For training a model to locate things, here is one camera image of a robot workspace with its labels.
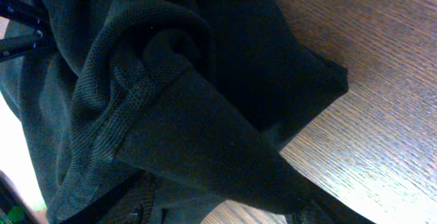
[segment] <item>dark cloth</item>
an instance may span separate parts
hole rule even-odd
[[[203,212],[232,199],[289,214],[307,201],[279,151],[347,91],[347,71],[303,47],[274,0],[23,1],[47,10],[57,51],[0,64],[0,90],[50,223],[139,171],[182,199],[214,198]],[[6,37],[27,33],[10,22]],[[159,218],[199,207],[172,209],[165,193]]]

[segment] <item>dark green fabric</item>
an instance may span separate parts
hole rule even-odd
[[[279,151],[347,71],[301,46],[274,0],[25,1],[47,9],[59,50],[1,64],[0,87],[50,223],[139,169],[279,214],[307,200]]]

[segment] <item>wood grain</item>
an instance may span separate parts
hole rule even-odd
[[[437,223],[437,0],[277,2],[295,36],[350,82],[281,154],[376,223]]]

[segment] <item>table surface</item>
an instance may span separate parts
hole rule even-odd
[[[437,223],[437,0],[277,2],[350,83],[281,154],[376,223]],[[285,219],[226,201],[204,223]]]

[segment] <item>green object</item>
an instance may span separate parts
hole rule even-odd
[[[13,223],[19,223],[21,221],[24,221],[25,211],[20,206],[15,206],[9,211],[8,218]]]

